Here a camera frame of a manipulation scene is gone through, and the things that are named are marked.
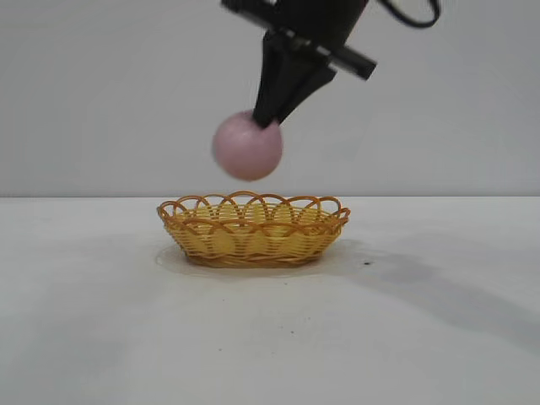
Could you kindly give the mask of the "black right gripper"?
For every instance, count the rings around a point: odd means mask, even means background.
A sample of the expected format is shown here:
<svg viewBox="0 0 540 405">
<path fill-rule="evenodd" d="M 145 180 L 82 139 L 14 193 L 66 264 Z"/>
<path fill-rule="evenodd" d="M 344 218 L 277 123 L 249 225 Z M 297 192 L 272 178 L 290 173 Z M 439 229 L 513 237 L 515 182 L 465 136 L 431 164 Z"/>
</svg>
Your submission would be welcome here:
<svg viewBox="0 0 540 405">
<path fill-rule="evenodd" d="M 292 46 L 300 39 L 327 54 L 341 68 L 366 80 L 376 67 L 368 57 L 346 46 L 366 1 L 229 0 L 221 5 L 267 32 L 262 39 L 262 71 L 252 118 L 259 127 L 283 123 L 316 91 L 332 82 L 336 71 L 324 61 Z"/>
</svg>

